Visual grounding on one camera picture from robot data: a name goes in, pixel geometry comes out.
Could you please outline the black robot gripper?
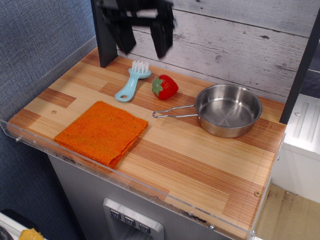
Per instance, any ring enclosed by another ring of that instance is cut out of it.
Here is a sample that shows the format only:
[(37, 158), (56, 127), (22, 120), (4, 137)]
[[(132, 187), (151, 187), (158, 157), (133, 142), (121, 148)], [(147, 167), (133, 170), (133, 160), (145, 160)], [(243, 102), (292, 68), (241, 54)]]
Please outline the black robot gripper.
[[(136, 45), (132, 26), (150, 27), (156, 55), (163, 58), (173, 45), (173, 2), (170, 0), (97, 0), (104, 21), (109, 25), (119, 50), (128, 55)], [(143, 11), (156, 10), (155, 17), (138, 16)]]

